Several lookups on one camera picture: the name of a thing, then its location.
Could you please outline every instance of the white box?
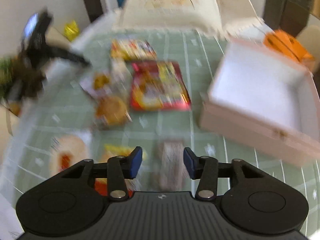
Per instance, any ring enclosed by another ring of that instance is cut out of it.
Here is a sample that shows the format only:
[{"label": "white box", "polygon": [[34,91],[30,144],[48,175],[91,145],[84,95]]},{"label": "white box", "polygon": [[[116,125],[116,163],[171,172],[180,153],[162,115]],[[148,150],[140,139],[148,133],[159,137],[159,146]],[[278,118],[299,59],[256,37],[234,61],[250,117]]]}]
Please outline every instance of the white box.
[{"label": "white box", "polygon": [[310,72],[279,53],[232,40],[200,127],[296,166],[320,157],[320,102]]}]

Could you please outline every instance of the green cutting mat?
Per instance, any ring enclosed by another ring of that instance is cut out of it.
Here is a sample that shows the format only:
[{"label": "green cutting mat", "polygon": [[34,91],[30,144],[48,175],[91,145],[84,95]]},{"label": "green cutting mat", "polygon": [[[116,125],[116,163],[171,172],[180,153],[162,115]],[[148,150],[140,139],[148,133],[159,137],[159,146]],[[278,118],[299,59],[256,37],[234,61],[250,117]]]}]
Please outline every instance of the green cutting mat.
[{"label": "green cutting mat", "polygon": [[[148,155],[140,171],[142,190],[158,190],[157,178],[160,168],[160,161],[157,158],[158,142],[165,138],[182,138],[185,146],[194,150],[198,156],[214,156],[220,162],[230,162],[233,158],[244,159],[299,190],[308,199],[310,207],[308,218],[301,232],[308,236],[314,233],[319,228],[317,196],[319,195],[320,174],[317,162],[303,168],[296,168],[218,134],[202,131],[198,126],[201,95],[206,94],[227,42],[218,43],[196,32],[152,31],[125,34],[148,40],[159,59],[179,62],[184,82],[192,99],[192,111],[131,111],[132,123],[108,131],[94,132],[91,143],[92,158],[100,159],[105,143],[131,147],[141,146]],[[91,60],[93,65],[89,72],[109,67],[108,53],[111,40],[123,35],[119,33],[101,34],[87,44],[84,55]],[[49,177],[48,164],[52,138],[63,136],[75,129],[85,129],[92,124],[94,105],[78,85],[80,78],[60,87],[53,100],[45,100],[40,103],[42,113],[25,147],[24,157],[19,164],[20,169],[14,183],[17,189],[16,200],[22,192],[26,192]],[[197,184],[198,181],[188,179],[184,190],[191,190],[194,193]],[[228,188],[228,180],[219,179],[218,194],[225,193]]]}]

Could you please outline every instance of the red snack package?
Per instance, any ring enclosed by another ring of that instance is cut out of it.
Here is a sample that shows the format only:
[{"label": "red snack package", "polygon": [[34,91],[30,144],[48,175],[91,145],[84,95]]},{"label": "red snack package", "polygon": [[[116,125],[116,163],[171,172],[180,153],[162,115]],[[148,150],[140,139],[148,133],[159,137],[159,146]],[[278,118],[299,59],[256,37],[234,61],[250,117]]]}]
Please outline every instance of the red snack package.
[{"label": "red snack package", "polygon": [[132,67],[130,104],[134,110],[190,110],[191,100],[177,62],[143,61]]}]

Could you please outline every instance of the table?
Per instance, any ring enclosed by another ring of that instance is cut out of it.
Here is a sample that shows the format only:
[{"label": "table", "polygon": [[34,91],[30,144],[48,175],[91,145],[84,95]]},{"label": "table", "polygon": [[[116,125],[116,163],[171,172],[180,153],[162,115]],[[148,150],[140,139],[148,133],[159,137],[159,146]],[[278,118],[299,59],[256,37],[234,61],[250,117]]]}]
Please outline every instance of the table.
[{"label": "table", "polygon": [[[227,41],[209,39],[195,31],[114,33],[109,31],[113,20],[113,15],[104,16],[73,44],[74,49],[82,50],[92,62],[93,67],[87,73],[108,68],[112,38],[131,35],[147,39],[159,59],[179,62],[193,103],[192,111],[131,111],[132,123],[92,134],[91,158],[99,160],[105,143],[143,147],[147,158],[139,171],[142,190],[158,190],[157,176],[161,163],[157,158],[157,149],[161,139],[183,139],[185,146],[194,150],[196,155],[214,156],[220,162],[230,162],[233,158],[244,159],[299,190],[307,198],[310,210],[301,232],[308,236],[313,234],[319,228],[317,196],[320,173],[317,161],[296,168],[253,148],[199,129],[202,100],[224,55]],[[241,36],[261,40],[263,33],[251,28],[242,32]],[[21,117],[19,128],[6,152],[0,181],[0,193],[13,206],[24,192],[50,176],[48,165],[52,138],[87,129],[91,125],[95,109],[78,84],[83,75],[68,62],[55,62],[47,74],[48,84],[44,94]],[[57,116],[60,121],[57,122],[53,116]],[[194,194],[197,184],[198,181],[187,179],[183,190]],[[229,187],[228,179],[219,179],[218,194],[225,193]]]}]

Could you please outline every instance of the yellow snack package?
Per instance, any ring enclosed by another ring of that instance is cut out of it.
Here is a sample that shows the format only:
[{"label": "yellow snack package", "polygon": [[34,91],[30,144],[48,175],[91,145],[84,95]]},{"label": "yellow snack package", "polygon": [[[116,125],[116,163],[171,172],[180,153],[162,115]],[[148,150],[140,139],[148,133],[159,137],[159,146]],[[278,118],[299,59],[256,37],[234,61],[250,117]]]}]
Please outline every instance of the yellow snack package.
[{"label": "yellow snack package", "polygon": [[79,27],[75,20],[72,22],[66,23],[64,26],[64,36],[68,39],[68,41],[73,41],[80,34]]},{"label": "yellow snack package", "polygon": [[[116,146],[112,144],[105,144],[104,145],[104,154],[102,155],[101,159],[99,160],[100,163],[108,162],[108,159],[122,155],[122,156],[129,156],[129,154],[134,150],[135,147],[125,147],[125,146]],[[143,151],[142,159],[145,160],[146,153]],[[95,189],[104,196],[108,195],[107,192],[107,179],[96,179],[95,182]],[[125,183],[127,185],[129,196],[131,197],[134,191],[141,190],[141,184],[138,178],[135,179],[126,179]]]},{"label": "yellow snack package", "polygon": [[128,60],[154,60],[156,52],[147,41],[124,39],[113,40],[110,51],[111,58]]}]

